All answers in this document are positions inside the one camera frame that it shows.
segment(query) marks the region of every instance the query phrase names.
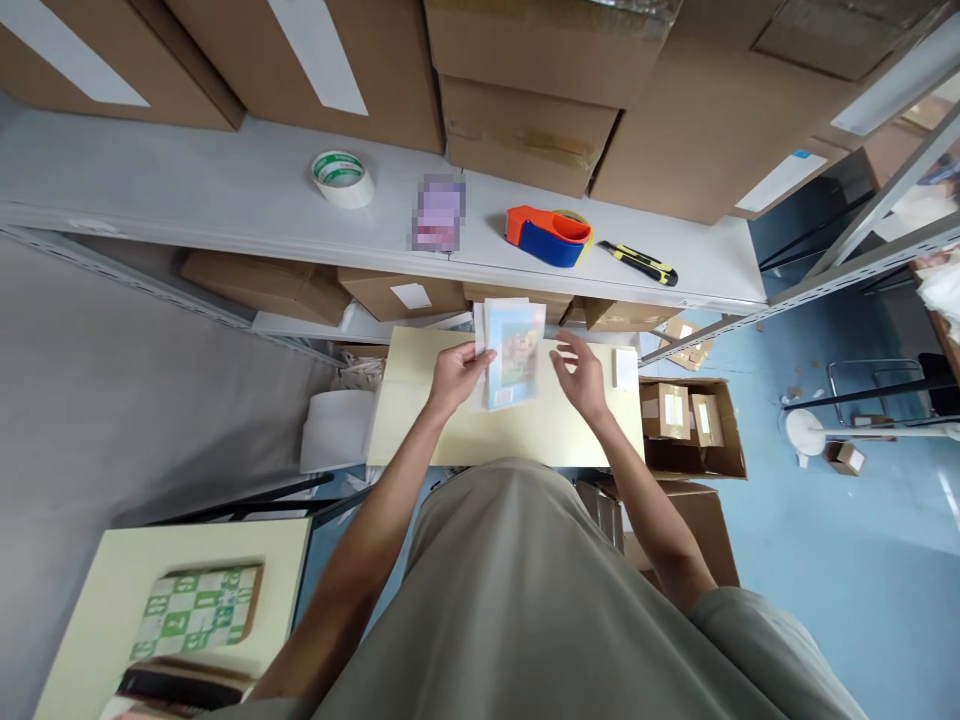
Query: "roll of packing tape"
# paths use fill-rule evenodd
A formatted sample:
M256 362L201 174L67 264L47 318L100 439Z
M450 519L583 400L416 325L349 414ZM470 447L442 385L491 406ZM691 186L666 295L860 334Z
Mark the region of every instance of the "roll of packing tape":
M373 200L373 178L363 163L343 150L329 150L313 159L313 181L337 207L359 208Z

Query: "white strip label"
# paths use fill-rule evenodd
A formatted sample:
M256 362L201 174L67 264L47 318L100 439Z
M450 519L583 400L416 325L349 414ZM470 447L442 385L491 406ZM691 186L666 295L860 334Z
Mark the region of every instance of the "white strip label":
M400 298L400 302L406 305L407 310L419 310L420 308L430 307L430 296L420 283L410 283L409 285L394 285L393 294Z
M827 159L819 155L797 150L748 192L743 200L737 203L737 207L749 212L760 212L810 177L826 162Z
M91 100L150 107L40 0L0 0L0 23Z
M270 8L320 104L369 115L324 0L270 0Z

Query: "hand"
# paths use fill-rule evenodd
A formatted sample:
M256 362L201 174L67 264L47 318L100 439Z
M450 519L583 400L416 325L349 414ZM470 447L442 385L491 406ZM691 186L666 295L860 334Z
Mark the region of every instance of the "hand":
M433 370L433 386L425 410L449 418L470 397L477 380L497 356L496 350L487 350L477 357L477 344L464 343L447 348L437 355Z
M609 412L603 393L603 366L582 338L566 330L561 330L557 337L563 344L557 348L560 352L550 351L550 359L553 369L557 371L563 394L584 420L598 420ZM573 372L567 365L573 366Z

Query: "beige shirt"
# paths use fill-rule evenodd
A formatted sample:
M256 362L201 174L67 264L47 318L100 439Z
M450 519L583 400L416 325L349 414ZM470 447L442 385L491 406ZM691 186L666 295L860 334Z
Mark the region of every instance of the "beige shirt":
M800 623L720 588L684 617L600 533L572 485L506 458L433 492L403 585L326 699L288 718L864 718Z

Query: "yellow table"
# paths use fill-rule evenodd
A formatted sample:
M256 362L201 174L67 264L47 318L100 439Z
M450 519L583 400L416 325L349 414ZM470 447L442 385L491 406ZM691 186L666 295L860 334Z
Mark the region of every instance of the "yellow table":
M383 384L374 415L367 462L386 465L427 401L437 354L472 340L471 333L394 328ZM507 410L481 409L482 382L474 397L447 423L431 465L479 465L516 455L552 467L605 467L600 443L560 389L549 351L557 341L540 343L536 400ZM591 344L603 364L604 391L633 446L643 457L643 430L637 391L613 387L616 346ZM628 348L636 353L635 348Z
M35 720L98 718L114 693L154 581L173 570L262 562L260 598L240 643L181 657L259 677L290 633L311 521L108 530L47 678Z

